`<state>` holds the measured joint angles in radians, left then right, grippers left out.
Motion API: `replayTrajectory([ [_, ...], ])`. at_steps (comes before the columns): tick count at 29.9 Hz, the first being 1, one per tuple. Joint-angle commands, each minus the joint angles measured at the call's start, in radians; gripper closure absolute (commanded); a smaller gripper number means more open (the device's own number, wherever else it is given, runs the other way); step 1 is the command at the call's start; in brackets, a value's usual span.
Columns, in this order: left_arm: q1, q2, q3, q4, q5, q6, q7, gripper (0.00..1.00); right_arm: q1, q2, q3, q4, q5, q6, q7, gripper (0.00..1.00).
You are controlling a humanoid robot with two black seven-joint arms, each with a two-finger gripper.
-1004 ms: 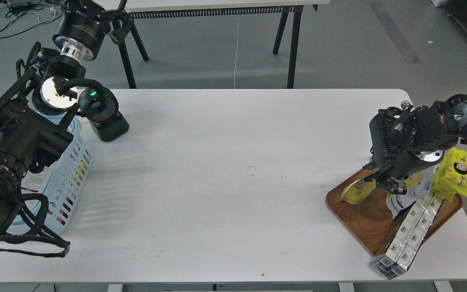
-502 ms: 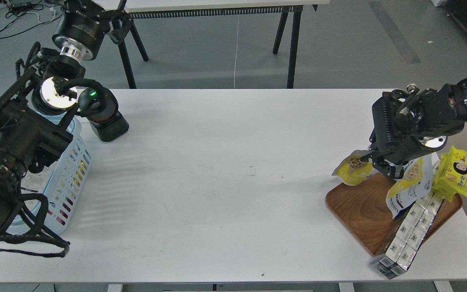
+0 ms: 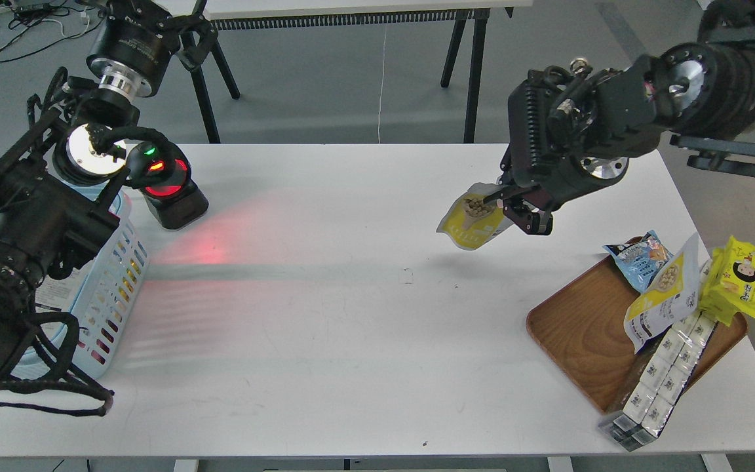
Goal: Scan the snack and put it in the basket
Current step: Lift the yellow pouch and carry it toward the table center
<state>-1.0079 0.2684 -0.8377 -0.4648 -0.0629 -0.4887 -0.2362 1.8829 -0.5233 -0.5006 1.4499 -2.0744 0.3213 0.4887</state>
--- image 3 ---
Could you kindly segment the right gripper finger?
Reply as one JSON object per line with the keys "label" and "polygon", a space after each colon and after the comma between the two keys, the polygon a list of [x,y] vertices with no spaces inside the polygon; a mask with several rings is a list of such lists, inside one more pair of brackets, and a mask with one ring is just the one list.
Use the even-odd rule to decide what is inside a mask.
{"label": "right gripper finger", "polygon": [[485,194],[483,203],[489,204],[492,201],[503,201],[506,203],[518,203],[526,200],[526,194],[539,190],[541,186],[519,186],[516,184],[482,184],[482,190]]}
{"label": "right gripper finger", "polygon": [[542,211],[521,197],[504,199],[503,214],[520,228],[531,235],[548,236],[553,230],[553,213]]}

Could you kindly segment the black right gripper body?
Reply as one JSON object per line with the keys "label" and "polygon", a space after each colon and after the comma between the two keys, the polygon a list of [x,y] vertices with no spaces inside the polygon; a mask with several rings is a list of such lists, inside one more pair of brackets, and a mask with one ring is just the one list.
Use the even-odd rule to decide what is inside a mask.
{"label": "black right gripper body", "polygon": [[556,211],[564,203],[620,182],[626,157],[585,155],[581,137],[595,113],[572,96],[591,67],[529,71],[507,99],[509,145],[500,167],[503,205],[515,211]]}

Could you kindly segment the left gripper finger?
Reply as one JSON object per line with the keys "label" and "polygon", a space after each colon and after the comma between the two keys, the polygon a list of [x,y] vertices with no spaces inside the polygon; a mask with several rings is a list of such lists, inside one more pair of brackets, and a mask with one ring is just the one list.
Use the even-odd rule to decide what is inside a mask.
{"label": "left gripper finger", "polygon": [[183,40],[178,53],[187,71],[197,71],[218,42],[218,30],[204,17],[207,1],[195,1],[191,13],[165,19],[165,32],[176,32]]}

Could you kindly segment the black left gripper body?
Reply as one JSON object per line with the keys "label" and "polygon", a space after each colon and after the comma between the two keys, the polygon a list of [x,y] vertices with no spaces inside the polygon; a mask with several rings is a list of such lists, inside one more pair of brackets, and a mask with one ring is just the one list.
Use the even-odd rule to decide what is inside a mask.
{"label": "black left gripper body", "polygon": [[159,23],[172,15],[153,1],[100,1],[106,20],[87,56],[96,77],[108,67],[134,72],[136,94],[149,98],[158,92],[172,54],[179,50],[177,33],[161,31]]}

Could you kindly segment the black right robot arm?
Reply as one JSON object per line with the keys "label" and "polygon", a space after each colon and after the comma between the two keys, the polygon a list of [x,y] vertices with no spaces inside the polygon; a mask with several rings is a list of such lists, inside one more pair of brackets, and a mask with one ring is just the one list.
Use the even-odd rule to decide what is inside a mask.
{"label": "black right robot arm", "polygon": [[480,202],[527,234],[548,235],[553,212],[613,186],[664,132],[691,149],[689,167],[755,178],[755,6],[714,1],[694,42],[623,69],[529,71],[507,99],[501,178]]}

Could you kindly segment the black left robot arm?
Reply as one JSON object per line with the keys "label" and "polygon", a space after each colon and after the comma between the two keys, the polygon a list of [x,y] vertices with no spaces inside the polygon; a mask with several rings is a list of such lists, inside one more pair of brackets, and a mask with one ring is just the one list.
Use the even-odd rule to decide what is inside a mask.
{"label": "black left robot arm", "polygon": [[113,392],[73,362],[80,326],[71,313],[38,313],[34,295],[93,261],[118,230],[110,207],[123,186],[143,193],[164,228],[200,218],[208,200],[177,144],[138,125],[135,98],[158,92],[173,57],[195,81],[218,30],[204,1],[176,16],[153,1],[96,1],[105,13],[87,57],[94,78],[55,73],[28,102],[29,130],[0,158],[0,391],[88,395],[103,416]]}

